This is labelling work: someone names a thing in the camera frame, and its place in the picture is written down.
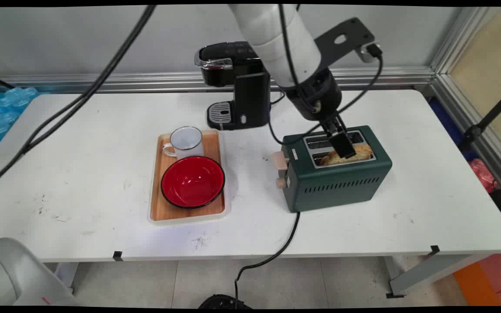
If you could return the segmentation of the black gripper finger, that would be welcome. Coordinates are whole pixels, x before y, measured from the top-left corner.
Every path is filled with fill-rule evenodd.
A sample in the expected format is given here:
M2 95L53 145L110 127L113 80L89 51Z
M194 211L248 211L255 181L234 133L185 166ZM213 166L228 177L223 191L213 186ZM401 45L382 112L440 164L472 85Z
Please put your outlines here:
M340 158L348 159L356 155L340 116L335 116L330 122L330 143Z
M332 114L321 122L321 127L328 139L339 134L339 115Z

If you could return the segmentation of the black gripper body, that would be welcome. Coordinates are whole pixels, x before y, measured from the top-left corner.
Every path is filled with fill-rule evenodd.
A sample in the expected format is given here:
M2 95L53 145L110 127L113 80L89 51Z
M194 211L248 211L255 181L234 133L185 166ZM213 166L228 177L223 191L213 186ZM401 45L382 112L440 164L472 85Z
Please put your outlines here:
M301 93L295 86L285 87L284 92L304 119L321 124L326 120L329 123L343 123L337 113L342 93L328 67L313 74L298 87Z

